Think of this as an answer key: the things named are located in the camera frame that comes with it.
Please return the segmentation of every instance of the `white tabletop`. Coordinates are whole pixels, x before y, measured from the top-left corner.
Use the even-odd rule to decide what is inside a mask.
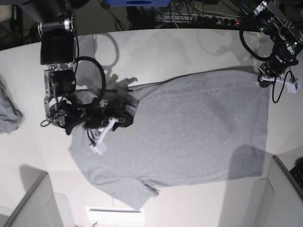
[[[272,43],[259,36],[256,33],[246,35],[247,43],[252,49],[256,48],[260,55],[265,51],[270,53]],[[218,69],[252,71],[260,65],[242,47],[237,31],[211,29],[139,30],[88,35],[80,37],[80,55],[95,56],[106,70],[108,83],[130,83],[130,86]],[[298,56],[298,60],[303,62],[302,55]],[[116,200],[113,202],[111,197],[86,182],[68,152],[71,136],[65,135],[64,130],[58,127],[40,127],[40,122],[45,118],[45,69],[46,66],[40,65],[40,43],[0,52],[0,78],[24,115],[18,130],[10,135],[0,135],[0,179],[2,182],[10,180],[10,183],[0,185],[0,208],[14,209],[21,200],[25,190],[22,183],[24,176],[21,177],[19,172],[27,165],[49,172],[54,191],[65,194],[69,199],[76,224],[89,226],[84,206],[124,204]],[[303,64],[292,69],[294,75],[303,80]],[[80,64],[79,74],[84,73],[86,76],[96,76],[94,67],[89,63]],[[298,94],[285,90],[276,105],[270,101],[266,151],[283,153],[281,158],[288,168],[302,154],[302,116],[303,89]],[[237,216],[241,215],[241,207],[248,200],[246,197],[252,181],[243,179],[235,182],[235,188],[240,183],[242,189],[247,191],[239,195],[244,202],[235,206],[237,210],[234,215]],[[145,206],[149,211],[146,213],[147,226],[189,226],[188,218],[176,218],[179,212],[184,213],[184,206],[187,205],[191,207],[187,207],[187,214],[193,216],[190,226],[201,226],[197,221],[205,218],[209,226],[219,226],[226,187],[225,182],[219,182],[163,189],[159,197]],[[176,197],[182,206],[175,204]],[[167,215],[166,222],[161,214]],[[231,218],[230,226],[240,222]]]

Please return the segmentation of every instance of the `white panel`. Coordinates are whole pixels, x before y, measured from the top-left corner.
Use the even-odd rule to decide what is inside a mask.
[[[144,210],[131,208],[86,207],[90,223],[108,225],[144,225]]]
[[[263,216],[267,217],[273,200],[274,190],[268,179],[256,181],[252,187],[242,226],[255,227],[255,223],[259,223],[263,220]]]
[[[268,180],[275,199],[265,227],[301,227],[303,201],[276,161],[272,162]]]
[[[71,206],[65,195],[56,194],[53,195],[57,208],[62,219],[64,227],[75,227],[74,217],[72,215]]]
[[[49,175],[53,192],[66,196],[77,226],[92,226],[87,218],[85,206],[113,207],[112,198],[93,187],[80,171],[50,172]]]

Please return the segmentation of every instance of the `black cable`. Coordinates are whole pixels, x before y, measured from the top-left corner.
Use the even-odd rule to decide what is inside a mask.
[[[64,99],[65,96],[66,96],[66,93],[65,93],[65,95],[63,95],[63,96],[61,97],[60,102],[59,102],[59,105],[58,105],[58,108],[60,107],[60,104],[61,104],[61,102],[63,101],[63,99]]]
[[[195,8],[196,13],[200,16],[200,12]]]
[[[177,1],[179,3],[179,5],[176,5],[176,10],[180,10],[183,8],[183,2],[182,1]]]
[[[223,0],[220,0],[220,2],[225,5],[227,8],[229,8],[231,11],[235,12],[236,14],[239,14],[238,11],[234,10],[232,7],[230,7],[229,5],[227,5],[227,3],[225,3]]]
[[[91,103],[89,103],[89,104],[78,104],[75,100],[73,100],[72,103],[78,108],[92,108],[92,107],[95,107],[96,105],[98,105],[101,102],[102,97],[105,93],[105,90],[106,90],[105,73],[104,73],[104,70],[103,70],[102,66],[100,65],[100,63],[96,59],[93,59],[93,58],[87,57],[87,56],[81,56],[81,57],[78,57],[74,61],[74,63],[77,63],[79,61],[90,61],[90,62],[95,64],[95,66],[99,69],[99,72],[101,74],[102,87],[101,87],[101,90],[99,92],[98,97],[93,99],[93,101]]]
[[[192,5],[192,3],[191,3],[190,1],[188,1],[188,0],[184,0],[184,1],[187,1],[187,3],[188,3],[189,5]],[[222,12],[209,12],[209,11],[205,11],[205,10],[204,10],[204,6],[205,6],[205,5],[204,5],[204,3],[203,3],[202,9],[197,9],[197,8],[195,7],[195,11],[197,12],[197,14],[200,15],[200,13],[199,13],[198,11],[201,11],[203,17],[204,17],[205,14],[206,14],[207,16],[212,15],[212,16],[217,16],[217,17],[224,17],[222,14],[225,14],[226,17],[232,17],[232,18],[234,18],[234,19],[242,18],[242,16],[234,16],[234,15],[229,15],[229,14],[222,13]]]
[[[275,77],[275,81],[274,81],[274,84],[273,84],[273,91],[272,91],[272,100],[273,100],[273,103],[278,103],[279,102],[279,100],[281,98],[281,95],[282,95],[282,92],[283,92],[283,89],[284,89],[284,86],[285,86],[286,78],[287,78],[287,76],[288,76],[289,73],[292,75],[292,77],[294,76],[291,71],[288,71],[286,73],[285,78],[284,78],[284,82],[283,82],[283,86],[282,86],[282,89],[281,89],[281,92],[280,92],[279,97],[278,97],[278,99],[276,101],[275,101],[275,97],[274,97],[274,95],[275,95],[275,85],[276,85],[276,77]]]
[[[76,42],[77,42],[77,57],[76,57],[76,59],[77,59],[77,58],[79,58],[79,56],[80,56],[79,40],[78,40],[77,32],[76,32]],[[76,73],[77,73],[78,63],[79,63],[79,62],[76,63],[76,68],[75,68],[75,72],[74,72],[75,75],[76,75]]]
[[[291,79],[292,79],[292,82],[294,82],[294,81],[295,81],[295,78],[294,78],[293,73],[290,74],[290,77],[291,77]]]
[[[239,34],[240,34],[240,40],[241,40],[241,43],[243,45],[243,47],[254,57],[256,58],[257,60],[259,61],[268,61],[268,60],[271,60],[273,59],[276,54],[278,53],[278,50],[280,48],[280,45],[281,45],[281,42],[275,42],[274,44],[274,47],[273,47],[273,50],[272,50],[272,53],[270,54],[270,56],[268,57],[260,57],[259,55],[257,55],[252,49],[250,49],[250,47],[246,44],[245,42],[245,39],[244,39],[244,30],[243,30],[243,26],[240,25],[239,27]]]
[[[235,4],[235,3],[233,2],[233,0],[230,0],[229,2],[231,2],[233,5],[235,5],[238,9],[240,9],[240,10],[242,11],[242,9],[241,9],[237,4]]]
[[[186,5],[187,13],[188,13],[189,23],[191,24],[191,14],[189,13],[187,2],[185,2],[185,5]]]
[[[187,22],[187,20],[185,19],[185,16],[184,16],[184,14],[183,13],[180,13],[180,10],[178,9],[178,10],[176,10],[176,12],[178,13],[178,16],[180,17],[180,19],[181,19],[181,16],[183,17],[183,22]]]
[[[124,25],[121,20],[110,10],[107,10],[109,12],[109,14],[115,19],[115,23],[117,23],[118,25],[120,25],[121,29],[123,31],[125,31],[125,29],[127,29],[126,25]]]
[[[96,145],[96,142],[90,137],[90,135],[89,135],[89,129],[87,129],[87,137],[89,138],[90,143],[91,143],[93,146],[95,146],[95,145]]]
[[[123,28],[122,24],[118,20],[115,20],[115,29],[118,32],[125,31],[125,29]]]
[[[38,23],[35,22],[32,24],[32,26],[29,29],[29,32],[25,38],[25,43],[30,44],[30,43],[35,43],[40,41],[40,36],[38,35],[38,29],[37,29]]]
[[[173,20],[172,20],[172,18],[171,18],[171,13],[172,13],[171,5],[170,5],[171,2],[173,2],[173,9],[175,10],[175,17],[173,18]],[[180,19],[181,19],[181,16],[183,16],[183,21],[186,22],[184,15],[183,15],[182,13],[180,13],[180,9],[182,9],[183,3],[182,3],[182,2],[179,2],[179,3],[180,3],[180,4],[176,6],[176,5],[175,5],[176,2],[175,2],[174,0],[169,2],[169,19],[170,19],[170,22],[171,22],[171,23],[177,22],[177,20],[176,20],[176,13],[178,13],[178,16],[180,16]]]
[[[44,120],[40,123],[40,126],[44,128],[44,127],[47,127],[48,125],[50,125],[52,122],[53,122],[53,119],[50,122],[48,120]]]
[[[293,8],[293,13],[296,15],[296,17],[300,17],[300,15],[298,14],[298,12],[297,12],[297,9],[296,9],[296,8]]]
[[[20,41],[20,37],[17,37],[16,34],[10,32],[10,30],[3,25],[4,23],[9,23],[9,22],[10,22],[9,20],[6,20],[0,23],[0,31],[1,33],[5,34],[0,37],[0,45],[2,45],[3,41],[7,38],[13,38],[16,43]]]

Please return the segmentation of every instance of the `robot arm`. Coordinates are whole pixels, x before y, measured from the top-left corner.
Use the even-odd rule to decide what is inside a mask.
[[[41,35],[41,64],[48,65],[48,70],[45,70],[44,99],[47,121],[64,128],[67,135],[79,124],[87,130],[95,129],[97,134],[111,122],[115,122],[113,129],[131,125],[134,116],[127,109],[129,106],[136,107],[137,100],[128,94],[121,94],[122,91],[119,90],[106,91],[106,76],[99,62],[91,57],[79,56],[73,22],[73,16],[68,15],[38,25]],[[76,71],[80,61],[95,64],[102,82],[102,88],[87,104],[79,102],[76,95]],[[71,67],[72,63],[76,64],[75,71]],[[51,100],[55,100],[55,104],[50,107]]]
[[[295,28],[271,0],[233,0],[243,11],[253,17],[261,32],[269,35],[275,43],[272,54],[262,58],[257,56],[245,43],[243,30],[240,27],[240,40],[252,56],[264,63],[259,67],[258,83],[268,87],[275,82],[283,82],[280,75],[285,70],[298,64],[297,55],[303,49],[303,34]],[[300,84],[292,78],[287,83],[289,92],[295,93]]]

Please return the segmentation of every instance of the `crumpled gray cloth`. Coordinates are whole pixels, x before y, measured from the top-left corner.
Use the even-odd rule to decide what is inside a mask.
[[[11,133],[16,130],[22,117],[22,113],[14,107],[4,84],[0,81],[0,133]]]
[[[161,187],[259,176],[270,90],[256,79],[228,70],[134,87],[133,125],[110,131],[102,155],[75,128],[70,154],[93,186],[135,209]]]

